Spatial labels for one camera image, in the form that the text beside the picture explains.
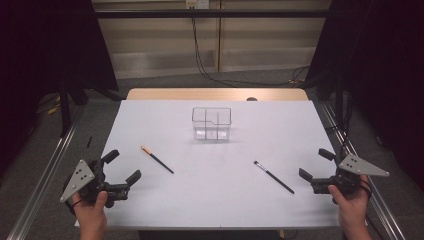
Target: white table surface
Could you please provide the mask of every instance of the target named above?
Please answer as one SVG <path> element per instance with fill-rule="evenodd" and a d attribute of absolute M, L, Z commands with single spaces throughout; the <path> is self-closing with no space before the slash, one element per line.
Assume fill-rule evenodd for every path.
<path fill-rule="evenodd" d="M 195 140 L 194 107 L 232 110 L 228 142 Z M 171 174 L 140 149 L 149 148 Z M 299 168 L 314 177 L 334 175 L 335 164 L 318 155 L 333 151 L 311 101 L 122 101 L 103 155 L 106 181 L 141 179 L 128 200 L 106 209 L 111 229 L 288 229 L 338 226 L 328 194 L 314 194 Z M 258 161 L 295 191 L 253 164 Z"/>

